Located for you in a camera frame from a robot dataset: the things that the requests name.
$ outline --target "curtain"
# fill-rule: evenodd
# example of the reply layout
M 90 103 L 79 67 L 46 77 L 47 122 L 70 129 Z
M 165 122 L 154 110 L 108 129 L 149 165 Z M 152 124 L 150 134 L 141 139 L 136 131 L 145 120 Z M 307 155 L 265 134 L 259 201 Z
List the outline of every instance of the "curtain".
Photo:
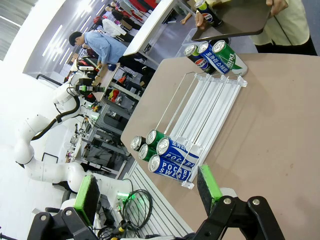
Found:
M 0 16 L 18 25 L 22 25 L 37 1 L 0 0 Z M 19 26 L 3 18 L 0 18 L 0 60 L 5 58 L 12 41 L 20 29 Z

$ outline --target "man in blue shirt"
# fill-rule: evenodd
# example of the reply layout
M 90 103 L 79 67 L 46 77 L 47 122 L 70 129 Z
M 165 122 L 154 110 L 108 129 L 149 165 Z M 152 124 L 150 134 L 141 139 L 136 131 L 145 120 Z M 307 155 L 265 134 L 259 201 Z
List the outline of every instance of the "man in blue shirt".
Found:
M 99 55 L 98 63 L 101 62 L 102 67 L 96 77 L 97 82 L 101 82 L 100 76 L 106 74 L 108 64 L 120 63 L 122 66 L 142 75 L 152 75 L 155 72 L 151 67 L 136 61 L 133 55 L 123 56 L 127 47 L 113 37 L 103 33 L 95 31 L 81 33 L 76 31 L 70 35 L 69 42 L 72 46 L 86 44 Z

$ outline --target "bolt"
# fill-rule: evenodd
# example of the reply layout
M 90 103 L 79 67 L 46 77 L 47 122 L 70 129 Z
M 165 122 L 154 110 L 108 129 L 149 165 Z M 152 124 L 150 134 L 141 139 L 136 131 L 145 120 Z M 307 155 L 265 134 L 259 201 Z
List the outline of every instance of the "bolt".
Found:
M 259 205 L 259 204 L 260 204 L 260 201 L 259 201 L 259 199 L 254 199 L 254 200 L 252 201 L 252 203 L 253 203 L 254 205 Z
M 224 204 L 230 204 L 231 203 L 231 199 L 230 198 L 226 198 L 225 200 L 223 200 Z

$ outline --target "white rack tray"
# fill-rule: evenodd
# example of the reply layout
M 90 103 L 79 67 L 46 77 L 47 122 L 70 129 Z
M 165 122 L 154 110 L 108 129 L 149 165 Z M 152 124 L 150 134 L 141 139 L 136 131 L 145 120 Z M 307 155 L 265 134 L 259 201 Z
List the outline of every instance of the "white rack tray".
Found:
M 209 75 L 191 72 L 186 75 L 189 74 L 194 74 L 194 79 L 167 125 L 164 134 L 184 145 L 188 150 L 188 154 L 192 153 L 199 156 L 188 180 L 181 183 L 183 187 L 192 189 L 194 187 L 193 181 L 197 175 L 198 166 L 201 166 L 205 161 L 227 119 L 241 87 L 246 87 L 247 82 L 241 76 L 235 76 L 237 79 L 230 79 L 230 77 L 221 74 Z M 155 129 L 160 125 L 177 91 L 180 89 L 181 84 L 183 84 L 186 75 L 181 80 Z M 191 86 L 195 81 L 198 81 L 198 83 L 190 98 L 187 99 Z M 176 124 L 170 134 L 168 134 L 176 118 L 178 118 Z

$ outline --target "can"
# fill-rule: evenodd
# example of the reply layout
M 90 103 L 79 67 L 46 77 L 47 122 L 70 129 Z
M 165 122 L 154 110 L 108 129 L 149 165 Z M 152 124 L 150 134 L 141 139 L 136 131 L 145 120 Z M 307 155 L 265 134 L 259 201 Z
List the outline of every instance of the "can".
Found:
M 198 53 L 197 45 L 191 44 L 187 46 L 183 53 L 188 59 L 194 62 L 199 68 L 201 68 L 207 74 L 213 74 L 216 71 L 216 69 L 210 63 L 208 63 L 203 56 L 201 56 Z
M 140 148 L 140 151 L 138 153 L 138 157 L 141 160 L 149 162 L 150 158 L 157 154 L 156 150 L 153 148 L 149 147 L 148 144 L 143 144 L 142 147 Z
M 194 7 L 198 9 L 204 19 L 207 20 L 212 27 L 216 28 L 223 23 L 223 21 L 209 8 L 206 0 L 198 1 Z
M 142 136 L 135 136 L 131 141 L 131 148 L 135 151 L 139 151 L 141 146 L 146 143 L 146 139 Z
M 180 167 L 178 163 L 159 156 L 158 154 L 153 155 L 150 158 L 148 169 L 152 173 L 160 174 L 172 179 L 179 179 L 181 181 L 186 181 L 191 173 L 190 167 L 183 165 Z
M 199 54 L 204 57 L 221 74 L 227 74 L 230 69 L 227 65 L 212 51 L 212 46 L 204 41 L 199 45 Z
M 146 135 L 145 142 L 150 147 L 156 149 L 158 142 L 164 137 L 166 137 L 166 135 L 164 135 L 162 132 L 152 129 Z
M 247 65 L 224 40 L 217 41 L 213 45 L 212 51 L 227 65 L 229 69 L 231 69 L 234 74 L 243 76 L 247 73 Z
M 184 145 L 171 140 L 169 137 L 164 137 L 158 142 L 156 153 L 161 157 L 175 161 L 179 164 L 184 162 L 183 165 L 190 168 L 194 167 L 199 159 L 198 156 L 191 152 L 188 154 L 188 150 Z

